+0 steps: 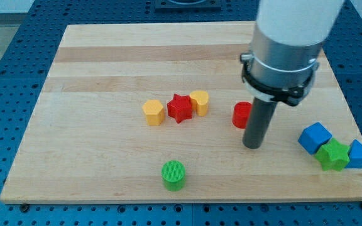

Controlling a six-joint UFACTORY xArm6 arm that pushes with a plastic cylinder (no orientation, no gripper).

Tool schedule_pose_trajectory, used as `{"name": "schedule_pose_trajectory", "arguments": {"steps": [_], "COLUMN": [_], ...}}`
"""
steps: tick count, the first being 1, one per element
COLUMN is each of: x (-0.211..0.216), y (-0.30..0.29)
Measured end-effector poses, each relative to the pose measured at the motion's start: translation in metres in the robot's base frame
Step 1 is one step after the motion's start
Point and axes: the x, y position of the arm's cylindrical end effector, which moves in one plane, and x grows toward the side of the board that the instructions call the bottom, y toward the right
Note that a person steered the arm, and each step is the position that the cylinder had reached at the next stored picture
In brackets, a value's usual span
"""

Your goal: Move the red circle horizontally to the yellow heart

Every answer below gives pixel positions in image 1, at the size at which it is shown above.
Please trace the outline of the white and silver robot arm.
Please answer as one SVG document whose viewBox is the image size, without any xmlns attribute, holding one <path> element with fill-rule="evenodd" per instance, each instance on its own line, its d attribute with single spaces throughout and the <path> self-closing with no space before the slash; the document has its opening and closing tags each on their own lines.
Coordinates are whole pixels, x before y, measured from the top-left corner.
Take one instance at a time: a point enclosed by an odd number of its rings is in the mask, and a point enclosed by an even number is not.
<svg viewBox="0 0 362 226">
<path fill-rule="evenodd" d="M 317 57 L 343 0 L 261 0 L 241 78 L 264 105 L 298 105 L 310 92 Z"/>
</svg>

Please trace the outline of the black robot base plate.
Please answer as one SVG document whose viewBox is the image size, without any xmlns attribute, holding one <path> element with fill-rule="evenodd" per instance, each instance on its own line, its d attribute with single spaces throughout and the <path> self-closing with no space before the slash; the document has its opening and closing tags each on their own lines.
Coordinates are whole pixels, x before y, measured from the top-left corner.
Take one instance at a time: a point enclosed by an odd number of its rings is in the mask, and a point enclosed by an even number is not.
<svg viewBox="0 0 362 226">
<path fill-rule="evenodd" d="M 155 11 L 170 10 L 221 10 L 221 0 L 155 0 Z"/>
</svg>

